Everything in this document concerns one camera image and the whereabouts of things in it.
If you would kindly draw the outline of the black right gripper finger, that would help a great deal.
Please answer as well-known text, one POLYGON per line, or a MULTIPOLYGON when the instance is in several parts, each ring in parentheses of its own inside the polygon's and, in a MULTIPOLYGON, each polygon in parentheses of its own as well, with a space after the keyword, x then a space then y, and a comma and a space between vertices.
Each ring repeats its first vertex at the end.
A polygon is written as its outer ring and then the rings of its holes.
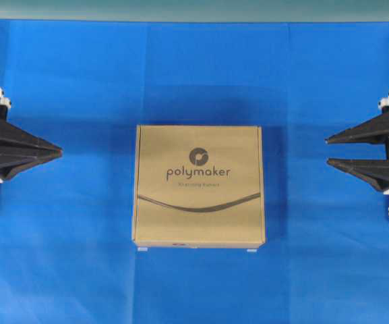
POLYGON ((389 159, 328 159, 327 164, 367 182, 378 192, 389 194, 389 159))
POLYGON ((389 110, 325 139, 327 144, 382 144, 389 138, 389 110))

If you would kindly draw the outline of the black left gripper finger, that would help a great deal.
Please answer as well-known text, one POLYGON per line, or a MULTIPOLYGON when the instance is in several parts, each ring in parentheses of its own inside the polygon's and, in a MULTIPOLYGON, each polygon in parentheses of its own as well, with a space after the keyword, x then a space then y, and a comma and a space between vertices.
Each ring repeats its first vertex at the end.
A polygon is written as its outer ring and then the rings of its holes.
POLYGON ((34 136, 14 125, 0 119, 0 142, 13 144, 15 147, 41 149, 53 153, 62 153, 62 148, 42 138, 34 136))
POLYGON ((0 150, 0 183, 59 157, 62 150, 0 150))

